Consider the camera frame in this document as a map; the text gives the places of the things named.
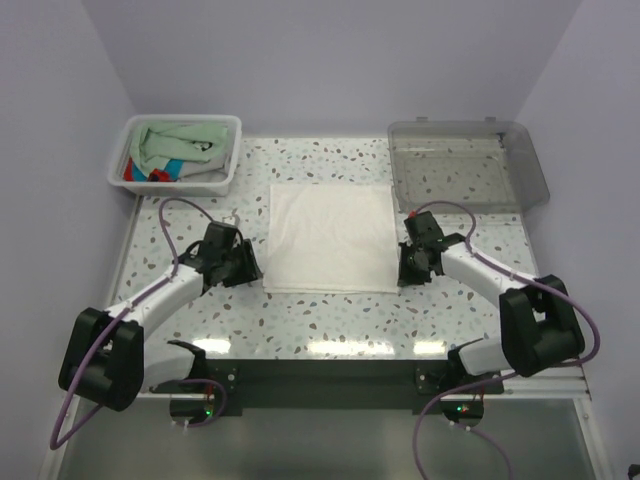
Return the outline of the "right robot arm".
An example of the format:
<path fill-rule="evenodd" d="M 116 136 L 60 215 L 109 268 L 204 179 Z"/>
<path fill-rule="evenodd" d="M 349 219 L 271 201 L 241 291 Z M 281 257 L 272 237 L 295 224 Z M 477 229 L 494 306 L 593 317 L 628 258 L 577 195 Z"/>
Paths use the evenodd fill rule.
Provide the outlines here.
<path fill-rule="evenodd" d="M 404 225 L 409 240 L 400 245 L 399 286 L 446 276 L 498 309 L 498 338 L 473 340 L 448 352 L 445 379 L 451 389 L 468 392 L 481 376 L 503 370 L 531 377 L 583 353 L 584 336 L 558 277 L 535 278 L 483 260 L 466 237 L 444 234 L 429 211 L 410 214 Z"/>

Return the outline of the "white towel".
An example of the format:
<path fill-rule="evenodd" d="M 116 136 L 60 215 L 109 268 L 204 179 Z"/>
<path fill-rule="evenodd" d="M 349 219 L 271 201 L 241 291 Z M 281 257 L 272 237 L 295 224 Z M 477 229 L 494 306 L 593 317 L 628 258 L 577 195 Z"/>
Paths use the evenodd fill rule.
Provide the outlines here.
<path fill-rule="evenodd" d="M 389 185 L 270 187 L 267 293 L 395 293 L 398 274 Z"/>

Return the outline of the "mint green towel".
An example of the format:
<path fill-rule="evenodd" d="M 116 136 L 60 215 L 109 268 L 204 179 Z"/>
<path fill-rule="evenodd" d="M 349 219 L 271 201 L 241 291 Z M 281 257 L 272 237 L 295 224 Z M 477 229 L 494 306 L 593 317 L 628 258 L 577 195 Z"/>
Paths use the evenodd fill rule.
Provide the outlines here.
<path fill-rule="evenodd" d="M 181 178 L 222 169 L 228 145 L 229 128 L 220 122 L 145 121 L 131 134 L 129 156 L 145 175 L 182 160 Z"/>

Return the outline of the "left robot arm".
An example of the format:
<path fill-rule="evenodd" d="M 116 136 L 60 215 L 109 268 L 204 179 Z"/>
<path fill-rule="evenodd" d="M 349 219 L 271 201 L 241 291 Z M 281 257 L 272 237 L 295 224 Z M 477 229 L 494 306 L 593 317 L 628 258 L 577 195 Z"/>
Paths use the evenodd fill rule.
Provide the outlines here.
<path fill-rule="evenodd" d="M 145 289 L 105 310 L 87 308 L 78 315 L 59 386 L 116 412 L 128 408 L 139 392 L 166 382 L 189 393 L 201 390 L 209 376 L 203 349 L 171 340 L 171 352 L 163 356 L 146 348 L 146 341 L 210 289 L 260 277 L 251 241 L 232 225 L 210 222 L 203 239 L 176 253 L 169 268 Z"/>

